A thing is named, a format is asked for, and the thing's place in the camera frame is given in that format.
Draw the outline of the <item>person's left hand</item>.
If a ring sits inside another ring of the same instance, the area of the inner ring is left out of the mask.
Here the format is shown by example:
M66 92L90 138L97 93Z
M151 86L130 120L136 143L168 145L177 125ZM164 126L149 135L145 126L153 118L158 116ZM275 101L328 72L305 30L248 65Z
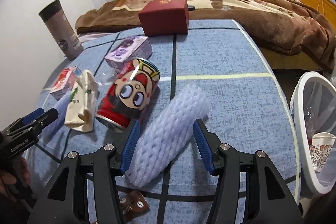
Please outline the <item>person's left hand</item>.
M28 168L27 160L24 157L20 157L19 170L21 172L22 179L25 184L31 184L31 175ZM9 186L14 185L17 182L15 176L11 173L7 173L1 170L1 194L9 200L15 201L15 197L10 193Z

